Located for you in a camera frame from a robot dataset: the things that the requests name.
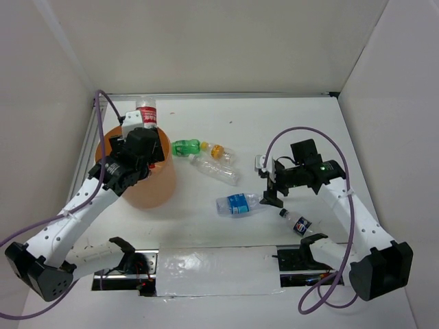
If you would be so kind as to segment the yellow cap orange label bottle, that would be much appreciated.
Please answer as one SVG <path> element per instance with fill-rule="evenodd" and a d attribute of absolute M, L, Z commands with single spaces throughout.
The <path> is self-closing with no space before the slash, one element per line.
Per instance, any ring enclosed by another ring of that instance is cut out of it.
<path fill-rule="evenodd" d="M 219 144 L 202 141 L 200 149 L 210 158 L 225 165 L 232 165 L 236 160 L 236 155 L 233 150 Z"/>

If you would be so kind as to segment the green plastic bottle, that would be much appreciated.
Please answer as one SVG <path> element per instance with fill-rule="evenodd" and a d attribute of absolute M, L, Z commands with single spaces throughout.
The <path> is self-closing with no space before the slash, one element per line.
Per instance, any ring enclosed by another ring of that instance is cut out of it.
<path fill-rule="evenodd" d="M 179 140 L 171 144 L 171 152 L 173 156 L 187 157 L 191 154 L 200 153 L 200 141 L 198 139 Z"/>

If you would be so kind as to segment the blue label blue cap bottle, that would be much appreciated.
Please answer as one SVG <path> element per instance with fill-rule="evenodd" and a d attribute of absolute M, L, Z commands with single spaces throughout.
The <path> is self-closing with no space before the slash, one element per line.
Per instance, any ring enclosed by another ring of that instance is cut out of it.
<path fill-rule="evenodd" d="M 257 194 L 239 193 L 216 199 L 217 214 L 222 217 L 243 217 L 262 211 L 262 196 Z"/>

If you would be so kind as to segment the clear white cap bottle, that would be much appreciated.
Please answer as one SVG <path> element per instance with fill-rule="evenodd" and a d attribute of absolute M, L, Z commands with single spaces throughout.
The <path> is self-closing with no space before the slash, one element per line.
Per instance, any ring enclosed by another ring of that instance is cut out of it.
<path fill-rule="evenodd" d="M 239 174 L 233 168 L 194 154 L 189 155 L 188 160 L 200 173 L 231 186 L 238 185 Z"/>

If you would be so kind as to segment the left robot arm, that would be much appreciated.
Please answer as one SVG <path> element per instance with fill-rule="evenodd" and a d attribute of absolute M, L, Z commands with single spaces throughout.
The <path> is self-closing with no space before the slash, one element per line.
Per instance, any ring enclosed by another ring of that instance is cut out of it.
<path fill-rule="evenodd" d="M 101 268 L 128 273 L 135 266 L 134 248 L 119 237 L 85 254 L 72 247 L 107 207 L 131 186 L 150 175 L 150 166 L 165 159 L 158 130 L 137 127 L 126 137 L 110 138 L 103 155 L 76 195 L 35 236 L 5 249 L 13 272 L 46 302 L 58 299 L 71 284 Z"/>

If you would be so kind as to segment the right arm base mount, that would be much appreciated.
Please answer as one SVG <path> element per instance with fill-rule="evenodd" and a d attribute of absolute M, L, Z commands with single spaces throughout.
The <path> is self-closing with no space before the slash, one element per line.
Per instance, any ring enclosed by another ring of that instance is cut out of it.
<path fill-rule="evenodd" d="M 299 247 L 278 247 L 272 258 L 278 263 L 281 287 L 312 287 L 334 270 L 321 263 L 305 262 Z"/>

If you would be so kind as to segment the red label red cap bottle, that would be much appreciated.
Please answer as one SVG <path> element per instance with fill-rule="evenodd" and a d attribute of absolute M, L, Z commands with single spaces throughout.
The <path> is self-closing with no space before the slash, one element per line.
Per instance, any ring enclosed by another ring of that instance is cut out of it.
<path fill-rule="evenodd" d="M 151 97 L 142 97 L 136 101 L 136 110 L 141 114 L 145 128 L 157 128 L 156 101 Z"/>

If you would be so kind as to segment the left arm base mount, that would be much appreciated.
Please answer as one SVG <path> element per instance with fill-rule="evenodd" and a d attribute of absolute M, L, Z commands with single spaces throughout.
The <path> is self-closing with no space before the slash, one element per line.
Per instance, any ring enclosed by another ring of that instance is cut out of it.
<path fill-rule="evenodd" d="M 91 291 L 135 291 L 139 296 L 156 296 L 157 249 L 138 249 L 122 265 L 93 274 Z"/>

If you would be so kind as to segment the pepsi bottle black cap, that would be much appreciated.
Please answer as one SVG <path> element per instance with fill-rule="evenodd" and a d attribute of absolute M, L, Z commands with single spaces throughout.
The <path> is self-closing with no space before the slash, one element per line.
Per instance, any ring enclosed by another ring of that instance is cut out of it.
<path fill-rule="evenodd" d="M 279 215 L 284 218 L 288 227 L 301 238 L 322 233 L 319 223 L 306 219 L 298 212 L 290 212 L 283 208 Z"/>

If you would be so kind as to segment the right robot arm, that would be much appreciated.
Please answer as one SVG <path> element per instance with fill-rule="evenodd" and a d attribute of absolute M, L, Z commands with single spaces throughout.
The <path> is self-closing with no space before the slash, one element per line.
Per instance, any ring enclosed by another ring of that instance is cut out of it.
<path fill-rule="evenodd" d="M 388 234 L 364 206 L 353 189 L 346 185 L 346 174 L 334 160 L 311 162 L 286 169 L 265 156 L 255 158 L 255 169 L 268 181 L 263 203 L 283 206 L 278 193 L 306 186 L 330 207 L 353 245 L 342 272 L 344 284 L 351 286 L 364 301 L 373 300 L 407 285 L 413 251 Z"/>

